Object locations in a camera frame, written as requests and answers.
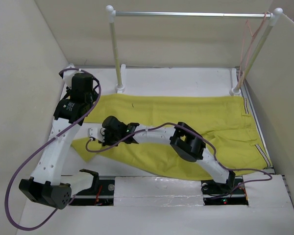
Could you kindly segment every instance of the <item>yellow pants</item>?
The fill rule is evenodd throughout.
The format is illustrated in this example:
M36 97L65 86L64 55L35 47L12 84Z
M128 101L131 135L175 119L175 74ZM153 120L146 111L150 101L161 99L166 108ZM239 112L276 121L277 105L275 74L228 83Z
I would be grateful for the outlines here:
M271 165L264 153L255 120L247 108L247 100L242 97L105 95L85 122L102 123L110 115L125 124L138 122L158 126L164 122L182 121L216 147L217 158L226 167L263 169ZM83 138L72 143L85 161L95 156L86 151L87 140ZM94 141L89 148L98 150L101 145ZM161 176L186 180L211 179L199 165L181 159L169 145L121 143L101 155ZM236 172L237 175L246 173L250 172Z

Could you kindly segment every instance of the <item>wire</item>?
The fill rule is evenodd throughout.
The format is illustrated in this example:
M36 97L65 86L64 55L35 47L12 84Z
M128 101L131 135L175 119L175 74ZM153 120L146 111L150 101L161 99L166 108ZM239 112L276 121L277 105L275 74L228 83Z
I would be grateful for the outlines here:
M216 157L216 154L217 154L216 147L215 147L212 143L210 143L208 140L206 140L205 138L203 138L202 136L200 136L199 134L197 134L196 132L187 129L187 128L185 128L184 126L180 126L180 125L175 124L175 123L172 123L172 122L166 122L166 123L163 123L163 124L160 125L160 126L149 128L148 131L154 131L154 130L160 129L161 127L164 127L164 126L166 126L166 125L171 125L171 126L174 126L174 127L178 128L178 129L182 129L182 130L184 130L184 131L186 131L186 132L188 132L188 133L194 135L195 137L199 138L200 140L204 141L206 144L208 144L208 145L213 149L213 151L214 151L213 156L214 156L215 161L216 161L216 162L217 162L217 163L218 163L223 169L225 169L225 170L229 170L229 171L243 171L243 170L248 170L248 171L258 171L258 172L261 172L261 173L263 173L263 174L269 176L269 178L267 178L267 179L247 180L247 181L241 182L241 183L237 184L237 185L231 190L230 193L232 193L232 192L233 192L234 190L236 190L238 187L240 187L241 185L246 184L246 183L250 183L250 182L259 182L259 181L269 181L269 180L272 180L272 176L271 176L269 173L267 173L267 172L265 172L265 171L263 171L263 170L258 170L258 169L253 169L253 168L238 168L238 169L232 169L232 168L227 168L227 167L225 167L224 165L222 165L221 162L218 161L218 159L217 159L217 157ZM134 132L130 133L129 135L125 136L124 138L122 138L121 140L119 140L118 142L116 142L115 144L113 144L113 145L111 145L111 146L109 146L109 147L107 147L107 148L105 148L105 149L100 149L100 150L91 150L91 149L89 149L89 148L88 148L88 144L92 141L91 139L89 139L89 140L86 142L86 150L87 150L88 152L91 152L91 153L101 153L101 152L107 151L107 150L109 150L109 149L111 149L111 148L117 146L119 143L121 143L122 141L126 140L127 138L129 138L129 137L131 137L131 136L134 136L134 135L136 135L137 133L144 132L144 131L146 131L146 129L142 129L142 130L134 131Z
M249 24L249 20L246 20L246 22L245 22L244 32L243 32L243 41L242 41L242 50L241 50L241 60L240 60L240 71L239 71L239 75L240 75L240 77L239 77L239 82L238 82L238 84L237 84L237 88L238 88L238 89L240 89L240 88L242 87L242 84L243 84L243 82L244 82L244 71L243 71L243 75L241 76L241 68L242 68L242 62L243 62L243 50L244 50L244 44L245 44L245 30L246 30L246 27L249 28L249 32L250 32L250 34L251 34L251 41L250 41L249 47L248 47L248 49L247 49L247 59L246 59L246 62L245 62L245 68L246 68L246 66L247 66L247 64L248 64L248 62L249 62L249 56L250 56L250 52L251 52L251 46L252 46L253 42L255 41L255 39L256 39L256 37L257 37L259 31L261 30L261 28L262 28L262 27L264 26L264 24L265 24L267 13L268 13L268 12L265 12L265 13L264 13L264 18L263 18L263 20L261 21L261 23L260 23L258 29L257 29L254 33L252 33L252 31L251 31L250 24Z
M75 197L76 197L76 194L72 197L72 199L69 201L69 205L74 201L74 199L75 199Z
M99 197L99 195L100 195L101 190L102 190L102 185L100 185L99 192L98 192L97 195L96 195L95 205L96 205L96 203L99 201L99 200L98 200L98 197Z
M87 73L87 74L90 74L92 75L91 73L85 71L85 70L80 70L80 69L77 69L77 68L68 68L68 69L64 69L62 71L60 71L60 73L63 73L63 72L66 72L66 71L70 71L70 70L74 70L74 71L80 71L80 72L83 72L83 73ZM98 92L98 98L97 100L95 101L95 103L93 104L93 106L90 108L90 110L85 113L82 117L80 117L77 121L75 121L74 123L72 123L70 126L68 126L67 128L65 128L63 131L61 131L59 134L57 134L58 137L60 137L61 135L63 135L65 132L67 132L68 130L70 130L72 127L74 127L76 124L78 124L80 121L82 121L85 117L88 116L88 114L95 108L95 106L98 104L99 102L99 98L101 96L101 86L100 86L100 83L98 81L98 79L96 79L94 76L93 76L93 79L97 82L98 86L99 86L99 92ZM52 138L50 139L49 141L47 141L46 143L44 143L40 148L38 148L35 152L33 152L32 155L30 155L20 166L19 168L17 168L17 170L14 172L14 174L12 175L11 179L10 179L10 182L7 186L7 189L6 189L6 192L5 192L5 197L4 197L4 210L5 210L5 214L6 214L6 217L7 219L9 220L9 222L17 229L20 229L20 230L24 230L24 231L33 231L35 229L38 229L40 228L41 226L43 226L53 215L54 213L58 210L58 209L55 209L41 224L35 226L35 227L31 227L31 228L27 228L27 227L23 227L19 224L17 224L12 216L11 216L11 213L10 213L10 209L9 209L9 195L10 195L10 191L11 191L11 188L12 188L12 184L16 178L16 176L19 174L19 172L22 170L22 168L30 161L32 160L40 151L42 151L44 148L46 148L49 144L51 144L53 141L55 141L56 138Z

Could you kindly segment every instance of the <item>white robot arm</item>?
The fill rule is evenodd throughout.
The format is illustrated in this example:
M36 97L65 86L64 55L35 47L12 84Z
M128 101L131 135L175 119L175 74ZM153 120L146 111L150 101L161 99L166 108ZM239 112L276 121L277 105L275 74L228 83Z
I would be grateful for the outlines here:
M57 134L87 113L98 98L98 94L93 88L94 77L91 74L70 72L69 78L67 77L64 79L69 84L68 93L56 107L49 136L49 140L52 138L56 138L56 140L44 149L30 178L22 179L19 184L19 189L31 201L57 209L65 208L71 196L80 191L90 189L96 192L99 182L97 172L85 169L73 176L61 176L68 150L83 120L61 136L57 136ZM128 136L123 142L127 144L148 142L170 145L182 159L199 164L206 170L213 178L211 181L213 187L217 186L222 193L229 193L233 188L235 173L218 164L202 139L179 128L179 126L196 133L183 122L179 122L175 128L162 127L149 131L148 129L152 128L150 126L139 123L126 125L116 117L109 116L101 126L95 125L94 128L89 129L88 135L105 146L114 145L129 134L140 131Z
M179 122L178 125L197 133L183 122ZM130 123L126 125L123 122L120 122L116 117L109 116L105 119L101 127L96 125L95 127L90 128L88 130L88 136L97 139L102 145L113 145L130 133L144 130L134 134L123 142L170 145L181 158L188 162L194 162L200 165L212 176L215 183L229 185L229 189L233 186L235 178L234 172L221 167L201 139L179 129L178 127L162 127L149 131L149 129L152 128L152 126L145 126L139 123Z

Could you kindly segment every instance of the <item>white panel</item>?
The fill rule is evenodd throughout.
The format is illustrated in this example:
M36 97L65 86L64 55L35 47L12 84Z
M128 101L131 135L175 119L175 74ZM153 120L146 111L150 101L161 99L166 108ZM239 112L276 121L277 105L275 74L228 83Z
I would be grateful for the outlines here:
M166 177L116 177L115 197L201 196L201 182Z
M70 62L113 65L108 4L118 11L263 13L271 0L36 0ZM255 29L261 20L252 20ZM119 58L131 66L234 67L245 19L116 18Z
M201 182L165 177L116 177L115 206L203 206Z
M21 224L34 226L52 211L27 201ZM203 207L67 207L43 227L41 234L99 235L294 235L292 208L246 206ZM28 232L18 231L17 235Z
M0 0L0 234L15 234L3 199L17 167L47 139L63 87L57 74L67 65L34 0ZM28 178L36 157L12 187L10 210L19 222L26 197L20 178Z
M247 78L271 160L294 204L294 22L281 16Z
M290 207L293 208L291 199L285 188L281 175L272 175L273 179L263 182L250 182L245 185L251 208ZM262 173L243 175L243 180L267 179Z

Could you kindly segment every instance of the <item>white wall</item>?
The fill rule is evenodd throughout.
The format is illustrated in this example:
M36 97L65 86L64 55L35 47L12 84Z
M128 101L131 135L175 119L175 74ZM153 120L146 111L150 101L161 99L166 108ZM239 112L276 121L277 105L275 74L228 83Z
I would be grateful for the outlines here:
M113 65L106 5L118 11L262 13L271 0L36 0L69 62ZM252 28L261 20L252 20ZM233 67L245 19L116 18L119 58L128 66Z
M277 173L285 174L294 204L294 22L282 16L247 78Z
M16 168L46 139L67 60L33 0L0 0L0 234L16 229L4 213L4 194ZM28 177L33 165L21 177ZM10 197L19 222L26 197L16 181Z

